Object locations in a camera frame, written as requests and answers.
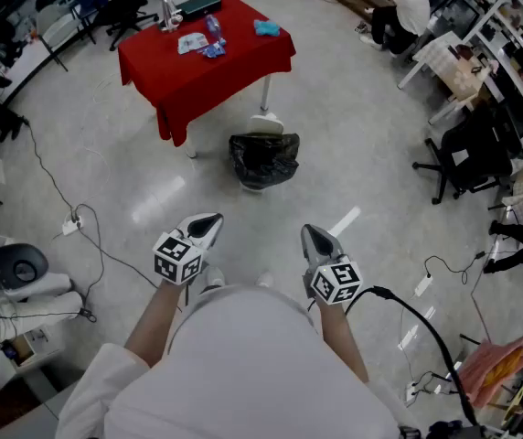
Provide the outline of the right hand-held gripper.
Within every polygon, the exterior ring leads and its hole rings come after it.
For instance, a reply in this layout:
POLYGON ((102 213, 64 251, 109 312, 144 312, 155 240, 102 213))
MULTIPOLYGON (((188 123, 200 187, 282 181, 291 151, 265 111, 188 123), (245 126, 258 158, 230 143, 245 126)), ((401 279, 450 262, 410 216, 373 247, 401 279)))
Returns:
POLYGON ((309 296, 327 305, 352 300, 363 285, 363 277, 358 264, 343 254, 338 239, 320 227, 305 224, 301 229, 301 243, 308 270, 311 270, 306 279, 309 296))

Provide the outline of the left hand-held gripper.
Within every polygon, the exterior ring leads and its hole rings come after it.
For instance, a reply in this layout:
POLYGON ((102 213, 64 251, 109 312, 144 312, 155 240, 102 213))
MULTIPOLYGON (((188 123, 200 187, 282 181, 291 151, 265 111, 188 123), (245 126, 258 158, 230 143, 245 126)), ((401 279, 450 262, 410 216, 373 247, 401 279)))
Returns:
POLYGON ((222 214, 199 213, 164 232, 153 248, 155 272, 178 286, 192 281, 202 272, 222 225, 222 214))

